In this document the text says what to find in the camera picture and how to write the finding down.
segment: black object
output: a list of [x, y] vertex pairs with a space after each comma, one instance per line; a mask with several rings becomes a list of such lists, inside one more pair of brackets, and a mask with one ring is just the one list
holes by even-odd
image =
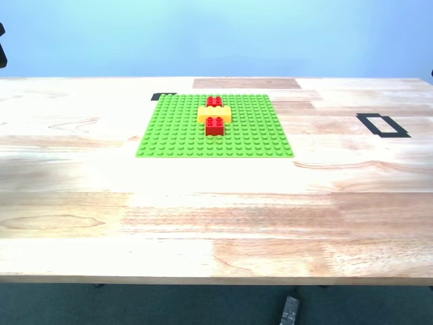
[[[387, 122], [396, 132], [381, 132], [372, 122], [369, 121], [369, 117], [382, 117], [382, 120]], [[396, 121], [389, 116], [382, 116], [380, 114], [357, 114], [357, 118], [373, 133], [380, 137], [411, 137], [407, 134], [407, 131], [403, 129]]]
[[177, 93], [154, 93], [151, 100], [159, 100], [161, 95], [176, 95]]
[[[5, 28], [3, 27], [3, 24], [0, 23], [0, 36], [3, 35], [4, 33], [5, 33]], [[0, 44], [0, 68], [4, 68], [6, 64], [7, 64], [7, 58]]]

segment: wooden table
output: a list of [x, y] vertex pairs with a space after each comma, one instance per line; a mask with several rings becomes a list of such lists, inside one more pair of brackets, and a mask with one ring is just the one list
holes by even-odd
[[[135, 158], [157, 92], [267, 93], [295, 158]], [[0, 79], [0, 113], [1, 281], [433, 285], [421, 80]]]

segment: blue background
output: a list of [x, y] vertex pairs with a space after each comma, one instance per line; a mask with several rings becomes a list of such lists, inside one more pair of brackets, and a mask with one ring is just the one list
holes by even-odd
[[2, 0], [4, 77], [419, 77], [432, 0]]

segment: gray carpet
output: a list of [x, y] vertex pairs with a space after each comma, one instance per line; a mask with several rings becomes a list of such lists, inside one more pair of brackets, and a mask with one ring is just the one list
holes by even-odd
[[[1, 325], [276, 325], [290, 286], [0, 284]], [[301, 325], [430, 325], [428, 287], [302, 286]]]

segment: green baseplate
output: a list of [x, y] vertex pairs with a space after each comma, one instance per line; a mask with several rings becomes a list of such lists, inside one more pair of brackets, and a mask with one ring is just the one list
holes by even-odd
[[[199, 106], [221, 96], [231, 107], [224, 135], [205, 136]], [[267, 95], [161, 95], [136, 157], [294, 157]]]

